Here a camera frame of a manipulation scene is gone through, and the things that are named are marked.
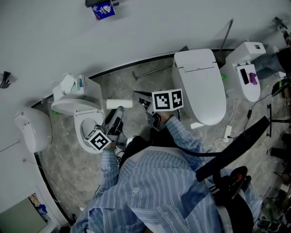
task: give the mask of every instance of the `person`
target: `person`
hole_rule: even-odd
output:
[[[211,160],[191,156],[206,152],[199,138],[171,113],[159,112],[166,128],[151,131],[149,142],[137,136],[127,146],[118,168],[115,145],[102,153],[100,188],[81,213],[71,233],[91,232],[222,232],[214,199],[195,170]],[[222,170],[221,175],[229,175]],[[261,199],[250,185],[246,201],[257,219]]]
[[[252,64],[256,68],[258,79],[266,79],[277,72],[291,73],[291,48],[284,48],[275,54],[266,54],[255,59]]]

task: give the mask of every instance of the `toilet lid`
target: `toilet lid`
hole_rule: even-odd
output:
[[[52,103],[51,109],[59,113],[73,116],[77,111],[89,110],[92,108],[99,109],[99,106],[80,99],[63,99]]]

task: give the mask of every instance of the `hand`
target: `hand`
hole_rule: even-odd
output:
[[[110,144],[109,144],[108,146],[106,146],[104,149],[105,149],[105,150],[113,150],[113,149],[116,149],[116,144],[115,144],[115,142],[110,143]]]
[[[159,111],[157,114],[161,117],[161,122],[165,123],[167,120],[169,120],[174,114],[170,111]]]

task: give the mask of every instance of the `purple sticker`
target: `purple sticker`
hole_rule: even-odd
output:
[[[254,85],[257,85],[258,82],[256,81],[256,74],[255,73],[250,73],[250,83],[251,84],[254,84]]]

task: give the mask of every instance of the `toilet paper roll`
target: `toilet paper roll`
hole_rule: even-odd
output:
[[[132,100],[106,100],[107,109],[116,109],[119,106],[124,108],[132,108]]]

